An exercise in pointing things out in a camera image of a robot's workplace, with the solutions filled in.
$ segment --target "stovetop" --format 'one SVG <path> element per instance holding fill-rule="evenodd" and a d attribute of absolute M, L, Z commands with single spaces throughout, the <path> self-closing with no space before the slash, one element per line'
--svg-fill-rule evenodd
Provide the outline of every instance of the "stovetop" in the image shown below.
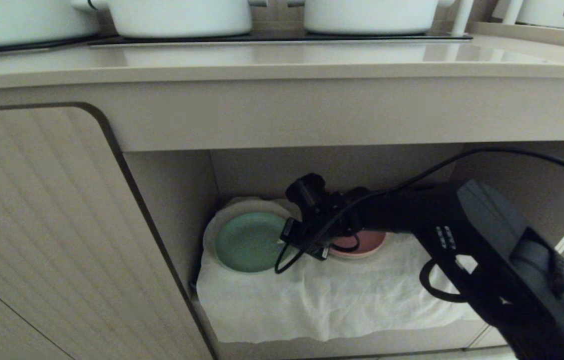
<path fill-rule="evenodd" d="M 0 54 L 50 51 L 66 46 L 88 44 L 92 48 L 109 46 L 159 46 L 159 45 L 202 45 L 202 44 L 302 44 L 302 43 L 360 43 L 381 41 L 387 43 L 464 43 L 472 36 L 451 36 L 448 32 L 426 32 L 408 35 L 326 35 L 313 34 L 304 30 L 259 30 L 238 36 L 214 36 L 208 38 L 124 38 L 122 36 L 88 36 L 45 41 L 23 45 L 0 46 Z"/>
<path fill-rule="evenodd" d="M 104 46 L 146 46 L 173 44 L 251 44 L 251 43 L 341 43 L 387 41 L 395 43 L 455 43 L 473 39 L 471 36 L 452 36 L 448 32 L 426 32 L 408 35 L 326 35 L 304 30 L 260 30 L 238 36 L 208 38 L 124 38 L 121 36 L 99 39 L 88 43 L 93 48 Z"/>

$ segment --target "white cloth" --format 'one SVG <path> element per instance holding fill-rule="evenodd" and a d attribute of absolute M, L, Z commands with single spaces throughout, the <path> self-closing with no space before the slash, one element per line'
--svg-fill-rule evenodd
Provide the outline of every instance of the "white cloth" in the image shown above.
<path fill-rule="evenodd" d="M 376 331 L 439 328 L 474 312 L 438 300 L 419 283 L 430 256 L 412 235 L 388 234 L 374 255 L 357 260 L 303 256 L 288 271 L 242 274 L 202 255 L 200 303 L 220 342 L 294 338 L 327 341 Z M 436 267 L 432 285 L 455 287 Z"/>

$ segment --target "robotic arm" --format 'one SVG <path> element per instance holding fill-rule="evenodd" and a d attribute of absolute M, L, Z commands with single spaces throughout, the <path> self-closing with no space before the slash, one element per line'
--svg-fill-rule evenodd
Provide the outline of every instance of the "robotic arm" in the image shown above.
<path fill-rule="evenodd" d="M 468 180 L 340 194 L 328 193 L 324 180 L 309 174 L 286 196 L 303 221 L 288 219 L 282 239 L 300 252 L 282 269 L 278 261 L 278 273 L 303 253 L 327 259 L 337 237 L 361 230 L 412 233 L 432 257 L 420 274 L 432 296 L 469 303 L 522 360 L 564 359 L 564 258 L 492 187 Z M 477 268 L 467 271 L 459 255 L 472 256 Z M 460 294 L 430 285 L 435 265 Z"/>

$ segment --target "pot handle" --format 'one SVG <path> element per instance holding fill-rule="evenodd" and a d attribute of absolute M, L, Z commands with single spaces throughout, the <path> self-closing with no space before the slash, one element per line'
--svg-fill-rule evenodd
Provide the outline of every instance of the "pot handle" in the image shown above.
<path fill-rule="evenodd" d="M 471 17 L 471 10 L 473 10 L 474 0 L 460 0 L 460 6 L 457 9 L 457 16 L 455 17 L 455 25 L 451 35 L 454 37 L 462 37 L 466 32 L 466 25 L 469 23 Z"/>
<path fill-rule="evenodd" d="M 106 0 L 71 0 L 71 6 L 83 12 L 98 12 L 108 9 Z"/>
<path fill-rule="evenodd" d="M 517 23 L 517 18 L 522 12 L 522 5 L 524 5 L 524 0 L 512 0 L 508 4 L 508 9 L 506 10 L 506 15 L 504 16 L 503 24 L 515 25 Z"/>
<path fill-rule="evenodd" d="M 248 4 L 252 7 L 267 8 L 268 0 L 248 0 Z"/>
<path fill-rule="evenodd" d="M 304 6 L 306 0 L 287 0 L 287 3 L 290 8 L 299 8 Z"/>

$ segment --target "appliance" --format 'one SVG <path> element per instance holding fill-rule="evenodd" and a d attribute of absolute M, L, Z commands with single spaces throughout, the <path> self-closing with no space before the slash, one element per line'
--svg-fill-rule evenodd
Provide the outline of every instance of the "appliance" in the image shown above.
<path fill-rule="evenodd" d="M 0 0 L 0 47 L 64 41 L 99 32 L 95 14 L 68 0 Z"/>
<path fill-rule="evenodd" d="M 517 23 L 522 25 L 564 29 L 564 0 L 525 0 L 522 4 L 520 2 L 520 0 L 499 0 L 493 18 L 497 20 L 507 18 L 506 12 L 509 7 L 521 5 L 519 16 L 515 16 L 514 10 L 509 11 L 510 21 L 505 23 L 514 24 L 517 19 Z"/>
<path fill-rule="evenodd" d="M 247 34 L 250 7 L 268 0 L 71 0 L 83 11 L 110 10 L 118 34 L 129 38 L 188 38 Z"/>
<path fill-rule="evenodd" d="M 305 7 L 304 28 L 318 34 L 403 35 L 427 32 L 437 7 L 455 0 L 288 0 L 289 7 Z M 454 35 L 464 33 L 472 0 L 461 0 Z"/>

